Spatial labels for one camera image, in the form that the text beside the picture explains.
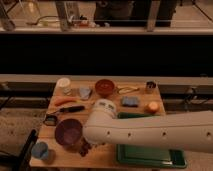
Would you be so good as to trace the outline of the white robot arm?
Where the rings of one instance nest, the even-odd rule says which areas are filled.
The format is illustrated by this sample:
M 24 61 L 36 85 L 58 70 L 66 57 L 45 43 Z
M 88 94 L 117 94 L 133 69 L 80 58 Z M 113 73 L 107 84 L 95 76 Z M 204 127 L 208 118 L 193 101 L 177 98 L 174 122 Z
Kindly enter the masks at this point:
M 98 99 L 83 125 L 90 144 L 128 144 L 213 153 L 213 111 L 118 119 L 116 105 Z

